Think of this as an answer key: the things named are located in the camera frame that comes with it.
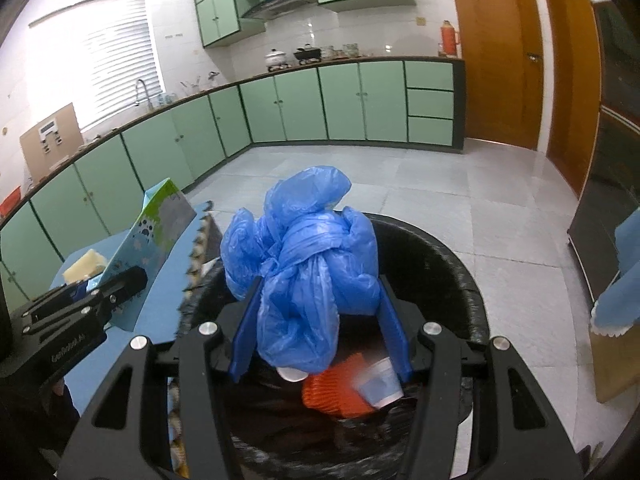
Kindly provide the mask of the black glass cabinet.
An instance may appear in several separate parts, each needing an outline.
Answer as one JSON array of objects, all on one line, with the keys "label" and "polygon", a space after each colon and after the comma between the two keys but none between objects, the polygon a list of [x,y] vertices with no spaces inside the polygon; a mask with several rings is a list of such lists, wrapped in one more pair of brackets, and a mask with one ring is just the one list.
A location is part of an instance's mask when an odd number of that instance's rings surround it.
[{"label": "black glass cabinet", "polygon": [[591,301],[617,278],[615,229],[639,207],[639,41],[611,1],[594,5],[602,98],[596,146],[568,240]]}]

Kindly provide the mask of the blue plastic bag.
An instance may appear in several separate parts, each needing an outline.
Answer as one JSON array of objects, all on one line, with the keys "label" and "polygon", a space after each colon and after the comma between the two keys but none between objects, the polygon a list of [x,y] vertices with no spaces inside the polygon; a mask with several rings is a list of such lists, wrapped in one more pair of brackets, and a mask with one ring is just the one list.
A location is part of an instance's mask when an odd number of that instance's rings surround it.
[{"label": "blue plastic bag", "polygon": [[343,171],[309,167],[270,188],[261,217],[241,208],[224,232],[221,261],[232,295],[242,300],[262,280],[256,344],[273,367],[324,372],[342,316],[378,310],[372,223],[352,207],[334,209],[351,188]]}]

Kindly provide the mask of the blue and white cloth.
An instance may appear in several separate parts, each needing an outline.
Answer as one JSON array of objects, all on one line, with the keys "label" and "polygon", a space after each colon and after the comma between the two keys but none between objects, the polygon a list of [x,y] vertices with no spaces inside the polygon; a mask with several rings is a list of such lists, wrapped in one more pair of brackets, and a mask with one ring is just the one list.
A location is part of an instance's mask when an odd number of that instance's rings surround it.
[{"label": "blue and white cloth", "polygon": [[636,209],[615,229],[617,278],[591,310],[590,330],[596,335],[621,337],[639,324],[639,216]]}]

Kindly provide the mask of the light blue paper bag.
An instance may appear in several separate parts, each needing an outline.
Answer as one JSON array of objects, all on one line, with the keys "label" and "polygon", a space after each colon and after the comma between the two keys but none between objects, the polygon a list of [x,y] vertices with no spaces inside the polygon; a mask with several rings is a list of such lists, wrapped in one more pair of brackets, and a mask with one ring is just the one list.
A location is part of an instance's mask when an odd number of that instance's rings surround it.
[{"label": "light blue paper bag", "polygon": [[107,263],[97,285],[133,266],[148,277],[145,289],[117,308],[110,323],[132,332],[146,296],[183,231],[195,218],[195,210],[169,178],[144,192],[138,218]]}]

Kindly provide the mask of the wooden door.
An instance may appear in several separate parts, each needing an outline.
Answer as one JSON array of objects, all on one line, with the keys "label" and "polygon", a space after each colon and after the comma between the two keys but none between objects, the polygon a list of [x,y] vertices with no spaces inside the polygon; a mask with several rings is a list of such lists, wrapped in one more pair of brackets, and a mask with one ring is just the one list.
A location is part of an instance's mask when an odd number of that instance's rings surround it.
[{"label": "wooden door", "polygon": [[599,123],[600,42],[591,0],[546,0],[553,105],[547,156],[575,194],[584,188]]},{"label": "wooden door", "polygon": [[466,134],[534,150],[544,61],[536,0],[454,0],[466,77]]}]

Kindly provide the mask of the yellow sponge block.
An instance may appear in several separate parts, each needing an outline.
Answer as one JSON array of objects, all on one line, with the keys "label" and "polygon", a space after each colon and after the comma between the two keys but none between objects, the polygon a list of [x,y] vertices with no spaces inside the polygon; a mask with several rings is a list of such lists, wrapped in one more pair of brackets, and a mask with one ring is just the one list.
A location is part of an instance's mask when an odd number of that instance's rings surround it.
[{"label": "yellow sponge block", "polygon": [[64,282],[73,284],[76,282],[87,281],[90,278],[101,274],[107,266],[107,260],[104,255],[89,249],[78,260],[76,260],[67,270],[63,272]]}]

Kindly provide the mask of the white cooking pot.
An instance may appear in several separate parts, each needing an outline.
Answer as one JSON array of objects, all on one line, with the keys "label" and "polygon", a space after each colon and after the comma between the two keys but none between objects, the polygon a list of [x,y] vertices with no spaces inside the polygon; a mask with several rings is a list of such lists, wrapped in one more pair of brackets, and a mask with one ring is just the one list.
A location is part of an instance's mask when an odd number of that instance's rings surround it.
[{"label": "white cooking pot", "polygon": [[272,49],[265,55],[265,64],[268,72],[285,70],[290,67],[286,59],[286,53],[278,49]]}]

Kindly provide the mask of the kitchen faucet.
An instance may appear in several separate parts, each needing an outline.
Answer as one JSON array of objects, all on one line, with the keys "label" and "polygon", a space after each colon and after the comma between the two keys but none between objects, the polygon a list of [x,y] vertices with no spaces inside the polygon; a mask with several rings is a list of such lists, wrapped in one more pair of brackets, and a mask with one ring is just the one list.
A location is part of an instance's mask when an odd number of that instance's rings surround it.
[{"label": "kitchen faucet", "polygon": [[134,84],[134,93],[136,94],[134,96],[135,106],[140,106],[142,103],[144,103],[148,110],[153,109],[151,96],[149,94],[148,87],[146,86],[146,83],[143,79],[139,78],[136,80],[136,83]]}]

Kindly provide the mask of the window blinds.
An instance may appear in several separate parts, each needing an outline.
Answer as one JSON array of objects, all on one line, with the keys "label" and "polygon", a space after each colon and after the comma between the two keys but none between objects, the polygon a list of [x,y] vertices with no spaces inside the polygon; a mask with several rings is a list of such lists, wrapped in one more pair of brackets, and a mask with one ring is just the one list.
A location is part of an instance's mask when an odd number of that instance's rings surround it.
[{"label": "window blinds", "polygon": [[165,90],[146,0],[84,0],[29,24],[44,95],[72,103],[90,128],[134,105],[141,78],[151,99]]}]

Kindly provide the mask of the cardboard box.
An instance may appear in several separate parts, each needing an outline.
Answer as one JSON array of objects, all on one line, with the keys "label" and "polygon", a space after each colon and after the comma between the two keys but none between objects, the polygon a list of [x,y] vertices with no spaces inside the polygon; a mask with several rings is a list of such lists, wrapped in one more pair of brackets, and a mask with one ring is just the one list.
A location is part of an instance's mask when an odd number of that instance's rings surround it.
[{"label": "cardboard box", "polygon": [[608,402],[638,384],[640,378],[639,326],[619,337],[590,334],[596,398]]}]

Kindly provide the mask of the black lined trash bin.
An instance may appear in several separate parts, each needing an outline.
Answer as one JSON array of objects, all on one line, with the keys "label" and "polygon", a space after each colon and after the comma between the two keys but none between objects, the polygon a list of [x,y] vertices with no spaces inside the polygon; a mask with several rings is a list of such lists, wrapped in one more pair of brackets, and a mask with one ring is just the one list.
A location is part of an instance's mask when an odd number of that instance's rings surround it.
[{"label": "black lined trash bin", "polygon": [[[371,214],[378,265],[387,299],[401,323],[417,330],[437,322],[463,340],[484,346],[489,327],[484,300],[470,271],[440,240],[415,226]],[[345,418],[303,404],[303,387],[281,378],[258,354],[241,376],[230,373],[231,326],[247,307],[226,283],[220,259],[210,264],[180,306],[177,334],[202,323],[220,324],[210,355],[206,392],[215,427],[186,452],[203,453],[212,466],[195,479],[396,479],[416,446],[410,434],[423,424],[424,374],[405,381],[404,396],[370,415]]]}]

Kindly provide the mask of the orange thermos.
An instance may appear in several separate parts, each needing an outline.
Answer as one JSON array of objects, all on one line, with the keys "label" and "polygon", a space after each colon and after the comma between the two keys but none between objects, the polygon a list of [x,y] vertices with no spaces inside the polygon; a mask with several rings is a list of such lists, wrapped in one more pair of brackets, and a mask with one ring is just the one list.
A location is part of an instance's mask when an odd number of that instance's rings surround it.
[{"label": "orange thermos", "polygon": [[450,58],[456,58],[458,56],[458,32],[454,28],[454,25],[450,21],[445,20],[440,26],[440,34],[442,35],[442,48],[440,52]]}]

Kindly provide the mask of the orange foam net sleeve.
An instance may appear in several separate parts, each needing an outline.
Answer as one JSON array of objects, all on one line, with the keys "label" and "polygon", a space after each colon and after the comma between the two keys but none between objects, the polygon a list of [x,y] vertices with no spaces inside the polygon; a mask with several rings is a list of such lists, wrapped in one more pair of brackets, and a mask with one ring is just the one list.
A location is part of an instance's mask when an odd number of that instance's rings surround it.
[{"label": "orange foam net sleeve", "polygon": [[303,381],[302,398],[306,408],[338,418],[370,415],[375,408],[360,396],[354,380],[367,367],[360,352]]}]

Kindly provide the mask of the range hood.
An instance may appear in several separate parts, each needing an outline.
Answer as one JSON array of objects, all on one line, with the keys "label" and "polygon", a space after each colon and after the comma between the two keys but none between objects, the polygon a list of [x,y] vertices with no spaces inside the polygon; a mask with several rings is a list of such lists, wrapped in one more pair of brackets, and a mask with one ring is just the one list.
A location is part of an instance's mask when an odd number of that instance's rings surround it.
[{"label": "range hood", "polygon": [[264,0],[245,12],[242,18],[269,21],[279,15],[290,13],[301,6],[317,2],[318,0]]}]

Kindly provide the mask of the black wok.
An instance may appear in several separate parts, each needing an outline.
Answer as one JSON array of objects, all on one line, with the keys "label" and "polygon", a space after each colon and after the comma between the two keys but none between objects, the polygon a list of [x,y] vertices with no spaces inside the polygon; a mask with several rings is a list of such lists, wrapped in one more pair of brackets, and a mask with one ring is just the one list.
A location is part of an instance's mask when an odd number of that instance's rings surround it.
[{"label": "black wok", "polygon": [[321,49],[306,44],[305,47],[297,48],[294,51],[294,58],[299,65],[320,63],[322,61]]}]

